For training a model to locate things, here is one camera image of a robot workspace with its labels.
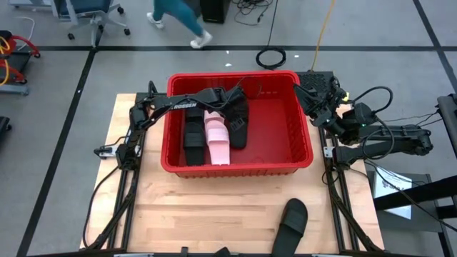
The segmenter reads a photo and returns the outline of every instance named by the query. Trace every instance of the red plastic bin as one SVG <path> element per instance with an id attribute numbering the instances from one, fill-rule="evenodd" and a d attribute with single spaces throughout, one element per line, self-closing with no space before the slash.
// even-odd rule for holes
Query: red plastic bin
<path id="1" fill-rule="evenodd" d="M 292 71 L 177 74 L 169 79 L 169 96 L 194 94 L 206 88 L 233 88 L 240 79 L 248 96 L 248 142 L 231 148 L 230 165 L 187 166 L 183 148 L 184 110 L 165 117 L 161 164 L 183 178 L 267 176 L 294 173 L 313 161 L 305 116 L 293 91 L 298 76 Z"/>

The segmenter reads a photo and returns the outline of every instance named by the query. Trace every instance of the teal pants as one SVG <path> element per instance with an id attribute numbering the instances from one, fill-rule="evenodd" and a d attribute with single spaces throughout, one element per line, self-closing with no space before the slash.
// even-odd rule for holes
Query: teal pants
<path id="1" fill-rule="evenodd" d="M 203 36 L 203 28 L 197 22 L 194 11 L 183 0 L 154 0 L 153 18 L 160 21 L 165 13 L 177 18 L 195 35 Z"/>

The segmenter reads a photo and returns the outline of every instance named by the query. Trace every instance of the pink slide sandal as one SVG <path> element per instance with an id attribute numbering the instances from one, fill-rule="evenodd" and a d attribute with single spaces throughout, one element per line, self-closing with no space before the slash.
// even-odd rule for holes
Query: pink slide sandal
<path id="1" fill-rule="evenodd" d="M 229 131 L 224 125 L 224 118 L 217 112 L 205 111 L 206 144 L 211 156 L 211 164 L 230 164 Z"/>

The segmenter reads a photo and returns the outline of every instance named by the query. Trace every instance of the office chair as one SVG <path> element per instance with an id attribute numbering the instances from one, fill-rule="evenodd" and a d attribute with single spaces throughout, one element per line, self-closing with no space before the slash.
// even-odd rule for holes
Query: office chair
<path id="1" fill-rule="evenodd" d="M 71 30 L 81 28 L 85 25 L 92 26 L 91 44 L 96 47 L 95 40 L 97 30 L 103 31 L 105 24 L 112 24 L 124 28 L 124 33 L 129 36 L 130 30 L 127 25 L 109 18 L 109 13 L 117 10 L 120 15 L 124 14 L 124 9 L 120 4 L 113 4 L 113 0 L 54 0 L 57 14 L 62 22 L 71 22 Z M 70 40 L 74 40 L 74 35 L 68 34 Z"/>

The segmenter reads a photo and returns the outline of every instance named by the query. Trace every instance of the white sneaker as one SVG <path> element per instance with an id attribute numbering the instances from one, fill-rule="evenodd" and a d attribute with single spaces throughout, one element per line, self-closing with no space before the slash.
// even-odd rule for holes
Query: white sneaker
<path id="1" fill-rule="evenodd" d="M 154 17 L 152 16 L 151 12 L 147 13 L 146 16 L 148 17 L 149 22 L 151 22 L 152 24 L 156 25 L 157 29 L 163 29 L 165 27 L 164 23 L 162 22 L 162 20 L 156 21 L 154 19 Z"/>
<path id="2" fill-rule="evenodd" d="M 193 49 L 200 49 L 207 45 L 212 39 L 213 36 L 205 31 L 202 37 L 197 36 L 194 40 L 191 41 L 191 46 Z"/>

